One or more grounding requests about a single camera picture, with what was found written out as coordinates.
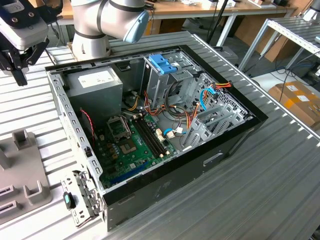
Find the ram slot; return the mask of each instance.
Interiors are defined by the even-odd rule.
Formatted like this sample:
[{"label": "ram slot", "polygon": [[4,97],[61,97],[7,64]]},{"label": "ram slot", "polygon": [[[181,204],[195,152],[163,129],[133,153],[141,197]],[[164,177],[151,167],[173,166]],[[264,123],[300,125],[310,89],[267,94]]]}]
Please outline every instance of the ram slot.
[{"label": "ram slot", "polygon": [[145,120],[137,119],[133,122],[133,125],[155,158],[161,157],[161,155],[166,153],[166,150],[158,142],[156,136],[153,134]]}]

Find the gray power supply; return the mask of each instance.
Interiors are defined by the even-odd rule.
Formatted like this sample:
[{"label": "gray power supply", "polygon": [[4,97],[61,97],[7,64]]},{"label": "gray power supply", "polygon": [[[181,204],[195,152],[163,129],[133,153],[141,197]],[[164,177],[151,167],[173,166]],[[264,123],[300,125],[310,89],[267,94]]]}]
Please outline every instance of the gray power supply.
[{"label": "gray power supply", "polygon": [[100,120],[121,113],[123,83],[110,66],[71,73],[66,78],[70,88],[67,96],[74,109],[83,108]]}]

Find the expansion slot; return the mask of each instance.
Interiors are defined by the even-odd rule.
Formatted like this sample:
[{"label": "expansion slot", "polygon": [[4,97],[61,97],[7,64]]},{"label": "expansion slot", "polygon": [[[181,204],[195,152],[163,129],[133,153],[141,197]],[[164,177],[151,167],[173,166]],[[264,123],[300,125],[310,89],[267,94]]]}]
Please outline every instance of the expansion slot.
[{"label": "expansion slot", "polygon": [[116,184],[116,183],[120,183],[130,177],[132,177],[133,175],[141,172],[147,165],[148,162],[145,162],[144,164],[140,165],[140,166],[137,166],[135,169],[131,170],[131,171],[128,171],[127,173],[125,174],[122,174],[120,176],[117,176],[116,178],[114,179],[111,179],[110,180],[110,183],[111,184]]},{"label": "expansion slot", "polygon": [[163,157],[164,154],[166,154],[166,150],[161,145],[161,143],[158,141],[156,136],[153,134],[151,129],[149,128],[146,121],[142,118],[136,119],[133,121],[134,127],[139,132],[140,136],[142,137],[142,140],[145,142],[145,144],[148,146],[148,148],[151,150],[153,156],[157,159],[159,157]]}]

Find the wooden table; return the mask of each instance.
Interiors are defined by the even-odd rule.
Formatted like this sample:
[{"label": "wooden table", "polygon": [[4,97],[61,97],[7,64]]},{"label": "wooden table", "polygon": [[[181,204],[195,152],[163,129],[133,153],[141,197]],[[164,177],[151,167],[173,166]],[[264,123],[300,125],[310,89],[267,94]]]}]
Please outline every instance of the wooden table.
[{"label": "wooden table", "polygon": [[[38,3],[41,0],[29,0],[34,6],[38,6]],[[59,0],[49,1],[53,5],[57,5]],[[63,0],[64,6],[61,16],[62,20],[59,21],[61,25],[72,25],[73,24],[73,10],[70,4],[70,0]],[[159,33],[160,23],[163,19],[185,19],[185,18],[201,18],[201,17],[212,17],[215,12],[215,8],[203,8],[201,3],[198,3],[196,6],[187,6],[183,3],[168,2],[168,1],[159,1],[154,4],[155,11],[153,16],[153,26],[151,30],[151,24],[148,26],[149,33],[153,34]],[[283,14],[285,17],[289,17],[296,7],[282,7],[277,6],[276,8],[259,8],[247,0],[242,0],[242,2],[237,3],[235,7],[226,8],[222,16],[228,17],[226,24],[223,28],[223,31],[220,35],[217,46],[222,46],[228,36],[228,33],[236,19],[240,15],[262,15],[262,14]]]}]

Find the table leg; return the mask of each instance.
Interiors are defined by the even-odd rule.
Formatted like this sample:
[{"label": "table leg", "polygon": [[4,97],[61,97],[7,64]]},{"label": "table leg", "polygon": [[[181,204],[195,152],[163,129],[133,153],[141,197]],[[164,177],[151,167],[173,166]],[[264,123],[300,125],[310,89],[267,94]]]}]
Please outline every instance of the table leg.
[{"label": "table leg", "polygon": [[239,65],[239,68],[238,68],[240,71],[243,71],[243,69],[247,65],[248,61],[250,60],[252,54],[256,50],[257,45],[259,44],[259,42],[261,41],[262,37],[266,33],[266,31],[268,29],[268,22],[269,22],[269,20],[266,19],[264,24],[262,25],[260,31],[258,32],[257,36],[253,40],[253,43],[251,44],[249,50],[246,52],[246,55],[244,56],[242,62]]},{"label": "table leg", "polygon": [[302,54],[302,52],[304,51],[305,49],[303,47],[301,47],[299,49],[299,51],[294,55],[294,57],[290,60],[290,62],[288,63],[288,65],[286,66],[286,69],[290,68],[294,63],[295,61],[297,60],[297,58],[300,56],[300,54]]},{"label": "table leg", "polygon": [[231,15],[228,17],[226,23],[225,23],[225,26],[223,28],[223,31],[220,35],[220,38],[218,40],[218,43],[216,44],[218,47],[221,47],[224,45],[225,43],[225,40],[230,32],[230,29],[232,27],[232,25],[234,24],[235,20],[236,20],[236,15]]}]

